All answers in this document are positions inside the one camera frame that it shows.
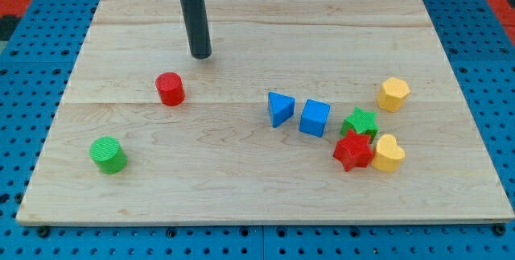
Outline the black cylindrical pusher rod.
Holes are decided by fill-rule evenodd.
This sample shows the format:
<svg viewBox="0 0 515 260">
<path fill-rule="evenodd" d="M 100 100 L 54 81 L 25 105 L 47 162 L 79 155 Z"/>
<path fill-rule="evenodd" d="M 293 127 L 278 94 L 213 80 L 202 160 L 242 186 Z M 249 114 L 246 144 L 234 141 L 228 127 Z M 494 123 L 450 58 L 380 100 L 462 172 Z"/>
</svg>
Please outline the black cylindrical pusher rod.
<svg viewBox="0 0 515 260">
<path fill-rule="evenodd" d="M 212 54 L 205 0 L 180 0 L 191 55 L 198 60 Z"/>
</svg>

